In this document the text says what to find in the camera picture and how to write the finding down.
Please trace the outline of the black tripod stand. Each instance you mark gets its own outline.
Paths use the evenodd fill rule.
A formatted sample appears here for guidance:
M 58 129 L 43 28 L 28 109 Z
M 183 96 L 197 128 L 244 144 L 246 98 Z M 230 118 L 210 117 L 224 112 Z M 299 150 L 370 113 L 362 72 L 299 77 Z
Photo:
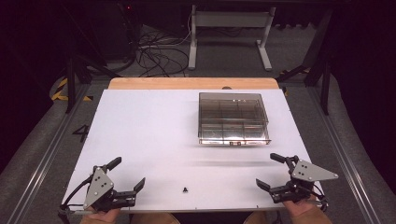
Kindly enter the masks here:
M 110 71 L 99 63 L 94 62 L 86 56 L 75 55 L 69 58 L 66 66 L 66 78 L 67 78 L 67 109 L 66 114 L 70 113 L 77 103 L 76 95 L 76 78 L 82 84 L 90 84 L 92 81 L 91 73 L 88 67 L 93 67 L 100 73 L 114 78 L 119 77 L 116 73 Z

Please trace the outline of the black metal stand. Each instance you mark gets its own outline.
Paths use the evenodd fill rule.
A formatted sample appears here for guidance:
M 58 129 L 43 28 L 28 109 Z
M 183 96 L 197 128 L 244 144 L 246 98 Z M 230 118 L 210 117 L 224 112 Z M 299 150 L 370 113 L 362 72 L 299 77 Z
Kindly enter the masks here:
M 278 83 L 284 82 L 308 69 L 308 73 L 304 79 L 306 87 L 313 87 L 320 79 L 322 79 L 319 102 L 325 115 L 329 114 L 328 96 L 330 88 L 330 64 L 327 52 L 324 49 L 324 40 L 331 22 L 331 17 L 332 9 L 327 9 L 318 25 L 317 31 L 307 53 L 304 56 L 302 64 L 289 71 L 284 70 L 279 77 L 276 78 Z

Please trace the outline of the person's leg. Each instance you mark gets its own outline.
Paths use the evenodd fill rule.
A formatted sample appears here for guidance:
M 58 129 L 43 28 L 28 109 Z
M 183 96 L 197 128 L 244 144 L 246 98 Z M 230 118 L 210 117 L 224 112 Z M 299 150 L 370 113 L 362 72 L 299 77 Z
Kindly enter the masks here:
M 268 221 L 264 212 L 252 212 L 243 224 L 268 224 Z
M 168 213 L 135 214 L 131 224 L 180 224 L 180 222 Z

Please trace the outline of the black and yellow tape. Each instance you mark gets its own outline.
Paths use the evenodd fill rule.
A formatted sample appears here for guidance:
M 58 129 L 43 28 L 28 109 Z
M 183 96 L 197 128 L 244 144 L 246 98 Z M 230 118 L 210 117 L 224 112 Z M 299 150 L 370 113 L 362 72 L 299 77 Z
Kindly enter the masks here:
M 52 95 L 51 100 L 55 101 L 55 100 L 61 100 L 61 101 L 68 101 L 68 96 L 66 95 L 62 95 L 62 91 L 64 89 L 64 87 L 67 84 L 67 77 L 64 77 L 62 79 L 62 81 L 59 83 L 55 93 Z M 93 100 L 93 96 L 87 95 L 84 96 L 83 101 L 92 101 Z

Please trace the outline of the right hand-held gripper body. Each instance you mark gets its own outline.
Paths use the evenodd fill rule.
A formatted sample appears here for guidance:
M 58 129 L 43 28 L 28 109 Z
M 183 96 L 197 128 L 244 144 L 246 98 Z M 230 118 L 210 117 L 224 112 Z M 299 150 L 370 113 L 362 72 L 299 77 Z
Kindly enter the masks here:
M 309 199 L 311 195 L 317 198 L 312 204 L 327 204 L 328 200 L 322 191 L 316 193 L 314 186 L 317 181 L 337 179 L 338 174 L 319 167 L 311 162 L 304 161 L 298 156 L 285 157 L 285 164 L 289 167 L 290 181 L 284 186 L 271 188 L 269 194 L 274 203 L 293 201 L 297 203 Z

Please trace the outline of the wooden table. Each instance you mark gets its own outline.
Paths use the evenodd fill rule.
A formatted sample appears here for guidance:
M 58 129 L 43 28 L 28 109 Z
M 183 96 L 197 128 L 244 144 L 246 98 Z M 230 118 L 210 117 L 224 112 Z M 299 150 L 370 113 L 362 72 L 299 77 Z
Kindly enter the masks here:
M 269 77 L 116 77 L 109 90 L 272 90 Z

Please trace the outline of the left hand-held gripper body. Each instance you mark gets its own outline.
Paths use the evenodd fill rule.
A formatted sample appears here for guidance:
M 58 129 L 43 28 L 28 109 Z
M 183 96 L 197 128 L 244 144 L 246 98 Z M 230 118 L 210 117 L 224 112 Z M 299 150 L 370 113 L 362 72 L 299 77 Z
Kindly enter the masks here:
M 88 187 L 83 209 L 92 208 L 95 212 L 108 212 L 112 209 L 135 206 L 136 193 L 132 191 L 117 192 L 114 183 L 107 175 L 107 169 L 96 167 Z

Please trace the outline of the grey metal stand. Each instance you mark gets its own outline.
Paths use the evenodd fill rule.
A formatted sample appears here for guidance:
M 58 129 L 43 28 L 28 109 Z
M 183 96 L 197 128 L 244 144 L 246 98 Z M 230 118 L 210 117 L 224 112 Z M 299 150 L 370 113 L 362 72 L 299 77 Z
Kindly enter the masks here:
M 262 64 L 266 71 L 272 70 L 272 65 L 266 51 L 266 41 L 276 14 L 276 8 L 270 7 L 264 12 L 231 12 L 231 11 L 202 11 L 196 5 L 191 7 L 190 19 L 190 54 L 188 69 L 194 70 L 197 57 L 198 27 L 236 27 L 236 28 L 263 28 L 262 38 L 256 41 Z

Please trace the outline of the person's right hand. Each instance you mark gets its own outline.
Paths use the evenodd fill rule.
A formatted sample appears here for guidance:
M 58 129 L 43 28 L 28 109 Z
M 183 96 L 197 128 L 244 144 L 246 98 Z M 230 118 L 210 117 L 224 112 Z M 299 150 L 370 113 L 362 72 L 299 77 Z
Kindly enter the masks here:
M 317 197 L 311 195 L 309 199 L 297 203 L 285 201 L 283 205 L 290 214 L 292 224 L 332 224 L 327 215 L 317 205 L 311 203 Z

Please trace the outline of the dark equipment box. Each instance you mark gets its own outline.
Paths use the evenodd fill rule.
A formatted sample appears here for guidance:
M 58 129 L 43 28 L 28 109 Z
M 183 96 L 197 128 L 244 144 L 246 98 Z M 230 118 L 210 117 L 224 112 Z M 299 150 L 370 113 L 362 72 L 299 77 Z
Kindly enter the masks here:
M 92 24 L 103 58 L 107 62 L 133 62 L 138 29 L 131 23 L 132 11 L 117 2 L 97 2 L 94 6 Z

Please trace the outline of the person's left hand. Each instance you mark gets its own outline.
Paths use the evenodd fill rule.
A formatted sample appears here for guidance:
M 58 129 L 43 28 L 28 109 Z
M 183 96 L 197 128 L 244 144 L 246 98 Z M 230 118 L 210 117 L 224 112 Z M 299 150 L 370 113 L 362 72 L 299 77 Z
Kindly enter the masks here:
M 120 209 L 111 209 L 108 212 L 98 212 L 86 215 L 79 224 L 115 224 Z

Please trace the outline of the clear plastic drawer box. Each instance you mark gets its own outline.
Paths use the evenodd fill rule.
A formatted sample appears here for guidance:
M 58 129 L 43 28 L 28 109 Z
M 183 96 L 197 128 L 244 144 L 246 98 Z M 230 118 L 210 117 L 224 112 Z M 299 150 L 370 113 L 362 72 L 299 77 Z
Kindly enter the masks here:
M 259 93 L 199 93 L 198 138 L 202 145 L 269 145 L 268 123 Z

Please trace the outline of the aluminium floor rail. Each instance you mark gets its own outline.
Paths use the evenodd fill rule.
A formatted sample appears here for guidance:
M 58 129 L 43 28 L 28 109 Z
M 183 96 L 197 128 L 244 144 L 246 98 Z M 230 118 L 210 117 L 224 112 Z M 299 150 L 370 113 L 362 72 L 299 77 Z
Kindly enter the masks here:
M 381 221 L 378 219 L 377 213 L 368 197 L 366 188 L 362 183 L 356 166 L 354 165 L 352 159 L 350 159 L 350 157 L 347 155 L 344 145 L 341 143 L 341 140 L 333 126 L 331 118 L 323 112 L 317 91 L 314 88 L 308 87 L 307 92 L 315 108 L 317 109 L 322 122 L 324 123 L 327 133 L 330 135 L 332 149 L 340 163 L 355 201 L 357 202 L 357 205 L 363 214 L 364 220 L 367 224 L 381 224 Z
M 29 178 L 29 183 L 20 197 L 17 205 L 15 206 L 10 218 L 7 220 L 7 224 L 21 224 L 22 220 L 24 219 L 58 152 L 60 144 L 64 139 L 64 133 L 66 132 L 89 87 L 89 84 L 82 84 L 78 88 L 75 105 L 68 113 L 64 113 L 62 121 L 57 128 L 55 135 L 51 139 L 51 142 L 47 147 L 40 163 L 34 169 L 32 176 Z

